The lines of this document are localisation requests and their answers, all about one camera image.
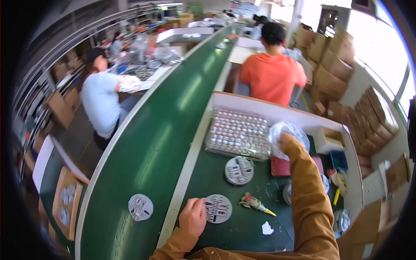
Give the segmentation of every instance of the stool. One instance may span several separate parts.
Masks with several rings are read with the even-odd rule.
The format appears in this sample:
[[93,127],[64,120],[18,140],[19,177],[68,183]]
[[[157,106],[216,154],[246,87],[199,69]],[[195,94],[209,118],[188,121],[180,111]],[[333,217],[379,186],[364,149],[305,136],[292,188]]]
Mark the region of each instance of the stool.
[[105,148],[107,148],[107,145],[109,144],[109,142],[111,140],[111,138],[105,139],[105,138],[99,136],[96,131],[94,131],[94,133],[93,133],[93,138],[94,138],[95,144],[97,145],[97,147],[101,151],[104,151]]

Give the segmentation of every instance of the round disc with printed labels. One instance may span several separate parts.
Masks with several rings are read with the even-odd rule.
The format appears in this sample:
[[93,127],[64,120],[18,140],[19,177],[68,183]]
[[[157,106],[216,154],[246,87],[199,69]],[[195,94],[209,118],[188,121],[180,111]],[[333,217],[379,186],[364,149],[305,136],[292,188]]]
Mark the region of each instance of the round disc with printed labels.
[[205,199],[207,221],[219,224],[230,218],[233,206],[229,199],[220,194],[213,194]]
[[225,165],[225,177],[234,185],[248,183],[254,174],[254,164],[242,156],[230,159]]
[[153,213],[153,203],[148,196],[135,194],[129,200],[129,212],[135,221],[146,220]]

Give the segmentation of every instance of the plastic-wrapped pack of small items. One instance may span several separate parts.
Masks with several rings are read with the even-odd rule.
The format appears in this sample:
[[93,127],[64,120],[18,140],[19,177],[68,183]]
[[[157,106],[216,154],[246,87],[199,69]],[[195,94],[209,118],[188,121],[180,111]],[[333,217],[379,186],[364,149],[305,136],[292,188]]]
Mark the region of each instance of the plastic-wrapped pack of small items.
[[270,157],[264,116],[240,110],[215,109],[206,137],[206,150],[255,161]]

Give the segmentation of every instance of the light blue shirt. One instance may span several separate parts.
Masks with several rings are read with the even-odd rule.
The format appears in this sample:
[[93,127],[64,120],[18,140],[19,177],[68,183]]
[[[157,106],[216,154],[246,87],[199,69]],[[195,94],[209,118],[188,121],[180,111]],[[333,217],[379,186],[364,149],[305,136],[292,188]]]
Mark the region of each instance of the light blue shirt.
[[113,43],[111,43],[111,55],[119,54],[121,52],[121,47],[123,47],[123,45],[119,40],[115,40]]
[[252,37],[255,40],[260,40],[261,37],[261,28],[263,27],[263,24],[259,24],[253,28],[253,31],[250,33],[250,37]]
[[108,72],[91,74],[79,94],[94,130],[105,139],[111,137],[120,118],[119,95],[114,91],[120,77]]

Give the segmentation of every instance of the cloth-wrapped tool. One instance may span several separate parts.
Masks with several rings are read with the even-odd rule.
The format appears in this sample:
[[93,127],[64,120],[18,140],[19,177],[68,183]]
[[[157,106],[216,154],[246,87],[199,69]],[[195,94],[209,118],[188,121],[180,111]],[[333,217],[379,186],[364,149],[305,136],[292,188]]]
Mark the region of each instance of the cloth-wrapped tool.
[[249,192],[246,192],[244,196],[240,199],[240,204],[246,208],[255,208],[256,210],[263,211],[264,213],[270,214],[272,216],[276,216],[273,212],[271,212],[268,208],[266,208],[258,198],[254,198],[250,195]]

